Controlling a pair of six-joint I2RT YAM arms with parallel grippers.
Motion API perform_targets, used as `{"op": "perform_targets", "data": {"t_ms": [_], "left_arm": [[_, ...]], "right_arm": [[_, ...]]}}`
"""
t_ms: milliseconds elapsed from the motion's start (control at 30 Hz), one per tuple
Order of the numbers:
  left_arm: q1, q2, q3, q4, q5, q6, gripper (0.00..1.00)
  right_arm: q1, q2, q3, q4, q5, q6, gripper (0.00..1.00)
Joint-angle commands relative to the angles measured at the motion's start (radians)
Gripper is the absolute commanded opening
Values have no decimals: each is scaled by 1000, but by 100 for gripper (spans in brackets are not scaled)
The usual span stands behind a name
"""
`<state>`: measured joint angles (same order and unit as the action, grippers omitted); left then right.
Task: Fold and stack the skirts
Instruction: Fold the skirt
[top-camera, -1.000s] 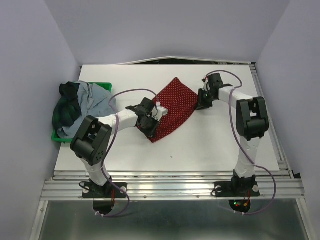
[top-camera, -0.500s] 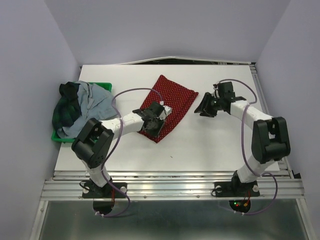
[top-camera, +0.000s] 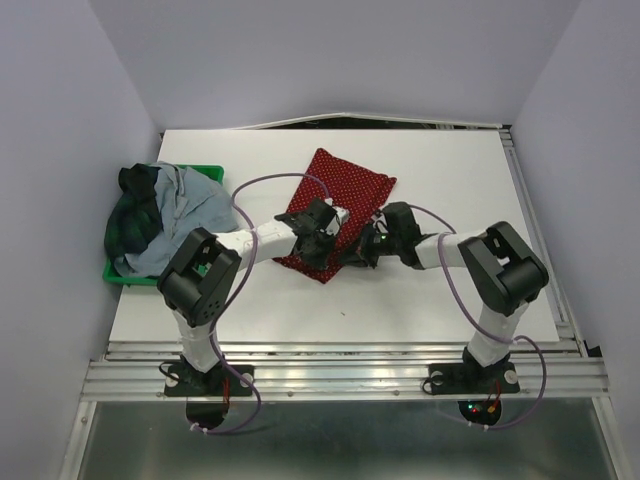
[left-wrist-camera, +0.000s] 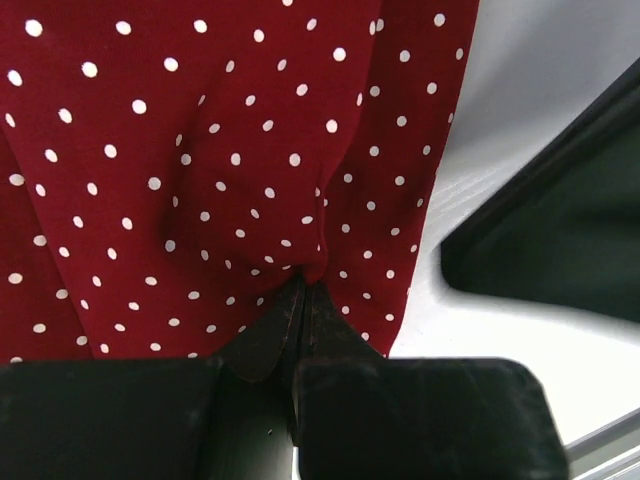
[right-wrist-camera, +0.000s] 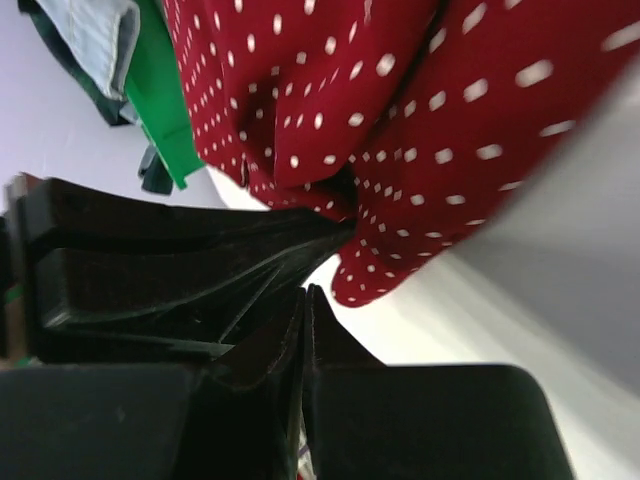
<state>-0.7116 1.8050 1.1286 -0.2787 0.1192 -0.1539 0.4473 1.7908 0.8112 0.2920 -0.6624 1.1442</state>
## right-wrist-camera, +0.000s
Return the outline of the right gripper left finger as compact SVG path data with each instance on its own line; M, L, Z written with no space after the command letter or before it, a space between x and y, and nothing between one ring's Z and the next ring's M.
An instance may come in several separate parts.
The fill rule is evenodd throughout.
M212 365L1 363L5 479L293 479L303 290Z

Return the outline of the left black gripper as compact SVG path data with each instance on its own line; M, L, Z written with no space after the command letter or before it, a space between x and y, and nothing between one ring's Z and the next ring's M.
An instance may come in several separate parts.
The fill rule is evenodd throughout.
M16 279L12 260L10 233L10 204L26 194L40 179L20 172L4 189L4 208L1 209L1 362L38 363L27 348L22 285Z

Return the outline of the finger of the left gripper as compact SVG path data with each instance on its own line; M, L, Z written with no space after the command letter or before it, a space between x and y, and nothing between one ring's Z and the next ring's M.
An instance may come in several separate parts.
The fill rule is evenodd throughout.
M58 178L19 200L19 244L40 259L55 249L125 255L227 253L255 259L291 251L332 254L354 235L304 208L230 210L171 206L117 196Z
M275 234L180 253L57 248L34 266L34 354L45 363L219 357L287 314L344 241Z

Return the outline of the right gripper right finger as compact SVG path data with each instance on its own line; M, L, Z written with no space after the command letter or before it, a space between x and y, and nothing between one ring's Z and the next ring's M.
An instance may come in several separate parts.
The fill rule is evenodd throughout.
M307 289L303 413L320 479L570 479L534 377L507 364L388 366Z

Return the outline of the red polka dot skirt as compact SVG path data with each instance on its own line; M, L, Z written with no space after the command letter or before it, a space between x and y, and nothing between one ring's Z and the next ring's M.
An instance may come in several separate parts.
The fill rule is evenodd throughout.
M639 53L635 1L167 1L198 157L354 221L355 308L472 235Z

